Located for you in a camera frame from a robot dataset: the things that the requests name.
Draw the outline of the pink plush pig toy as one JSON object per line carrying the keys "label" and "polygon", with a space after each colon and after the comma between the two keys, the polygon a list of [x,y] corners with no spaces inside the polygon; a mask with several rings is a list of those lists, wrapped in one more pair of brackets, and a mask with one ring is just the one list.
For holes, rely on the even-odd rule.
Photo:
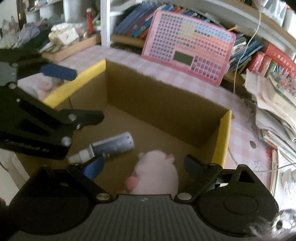
{"label": "pink plush pig toy", "polygon": [[138,162],[118,194],[162,195],[175,197],[179,187],[179,177],[174,165],[175,156],[160,150],[138,154]]}

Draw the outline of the grey spray bottle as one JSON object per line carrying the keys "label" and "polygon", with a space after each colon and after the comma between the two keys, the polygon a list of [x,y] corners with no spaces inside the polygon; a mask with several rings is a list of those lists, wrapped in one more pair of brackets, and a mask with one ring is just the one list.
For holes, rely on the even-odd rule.
{"label": "grey spray bottle", "polygon": [[134,141],[130,132],[124,132],[119,135],[91,143],[86,149],[68,157],[70,164],[84,164],[93,158],[110,156],[129,152],[134,148]]}

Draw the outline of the wooden chess board box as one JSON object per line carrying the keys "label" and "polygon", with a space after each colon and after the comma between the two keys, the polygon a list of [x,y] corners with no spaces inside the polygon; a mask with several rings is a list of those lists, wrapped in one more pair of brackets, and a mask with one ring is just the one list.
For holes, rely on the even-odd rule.
{"label": "wooden chess board box", "polygon": [[42,57],[53,62],[60,62],[99,43],[101,43],[101,36],[100,34],[96,34],[87,39],[78,42],[76,41],[67,46],[53,46],[49,50],[44,51],[42,53]]}

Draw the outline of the tissue pack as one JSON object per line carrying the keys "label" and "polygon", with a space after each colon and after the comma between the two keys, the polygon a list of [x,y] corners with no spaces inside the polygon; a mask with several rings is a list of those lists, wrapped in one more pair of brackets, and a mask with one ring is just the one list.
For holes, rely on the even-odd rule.
{"label": "tissue pack", "polygon": [[48,35],[49,40],[54,45],[69,45],[79,38],[75,26],[69,23],[54,25]]}

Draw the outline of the red pen with watch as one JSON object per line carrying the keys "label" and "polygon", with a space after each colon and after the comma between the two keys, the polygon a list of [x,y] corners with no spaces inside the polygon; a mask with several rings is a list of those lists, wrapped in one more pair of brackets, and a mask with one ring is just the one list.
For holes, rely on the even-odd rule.
{"label": "red pen with watch", "polygon": [[86,9],[87,23],[88,23],[88,34],[92,35],[94,33],[93,23],[92,23],[92,9]]}

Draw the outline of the pile of dark clothes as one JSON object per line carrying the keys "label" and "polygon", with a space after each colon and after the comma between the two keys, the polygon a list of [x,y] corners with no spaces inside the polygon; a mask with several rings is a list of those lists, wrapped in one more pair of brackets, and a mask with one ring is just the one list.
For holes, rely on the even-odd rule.
{"label": "pile of dark clothes", "polygon": [[1,22],[1,49],[18,48],[41,50],[48,44],[53,24],[44,19],[36,23],[26,23],[22,29],[13,17]]}

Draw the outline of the yellow cardboard box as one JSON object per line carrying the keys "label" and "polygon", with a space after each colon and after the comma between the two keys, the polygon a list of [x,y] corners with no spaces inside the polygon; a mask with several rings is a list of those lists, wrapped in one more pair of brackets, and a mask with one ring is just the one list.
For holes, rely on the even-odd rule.
{"label": "yellow cardboard box", "polygon": [[107,159],[93,181],[107,193],[123,189],[139,153],[160,150],[175,156],[179,187],[189,183],[184,157],[224,166],[230,138],[231,110],[200,94],[103,60],[81,72],[44,99],[49,107],[100,110],[104,120],[74,132],[70,155],[91,143],[129,132],[134,149]]}

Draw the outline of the row of leaning books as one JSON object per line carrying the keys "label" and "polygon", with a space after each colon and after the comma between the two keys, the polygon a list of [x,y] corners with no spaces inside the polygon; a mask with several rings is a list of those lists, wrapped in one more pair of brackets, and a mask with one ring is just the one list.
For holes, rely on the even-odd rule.
{"label": "row of leaning books", "polygon": [[[156,11],[170,11],[179,15],[195,17],[207,23],[211,22],[211,20],[205,15],[190,9],[182,8],[181,6],[143,1],[114,28],[113,33],[132,38],[146,39]],[[157,27],[157,36],[160,35],[160,31],[164,31],[165,39],[171,37],[172,34],[175,34],[180,29],[183,20],[183,18],[168,14],[162,15],[159,20],[159,26]]]}

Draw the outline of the stack of papers and magazines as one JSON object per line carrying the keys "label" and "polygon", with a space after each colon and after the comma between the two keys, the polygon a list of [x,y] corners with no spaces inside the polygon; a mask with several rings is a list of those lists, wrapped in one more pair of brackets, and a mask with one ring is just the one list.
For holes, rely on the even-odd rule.
{"label": "stack of papers and magazines", "polygon": [[246,72],[245,89],[255,102],[258,138],[295,161],[295,96],[286,87],[295,81],[273,73],[267,78]]}

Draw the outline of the pink keyboard learning toy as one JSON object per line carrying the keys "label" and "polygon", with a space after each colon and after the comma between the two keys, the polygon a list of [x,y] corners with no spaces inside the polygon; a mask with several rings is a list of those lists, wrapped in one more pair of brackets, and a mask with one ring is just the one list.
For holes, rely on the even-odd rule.
{"label": "pink keyboard learning toy", "polygon": [[234,47],[233,32],[198,18],[156,11],[142,57],[220,85]]}

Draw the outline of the white shelf post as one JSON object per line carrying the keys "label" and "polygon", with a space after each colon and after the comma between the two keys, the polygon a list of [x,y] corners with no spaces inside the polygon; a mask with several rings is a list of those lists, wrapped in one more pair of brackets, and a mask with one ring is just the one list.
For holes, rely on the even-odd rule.
{"label": "white shelf post", "polygon": [[110,47],[110,7],[111,0],[100,1],[101,44]]}

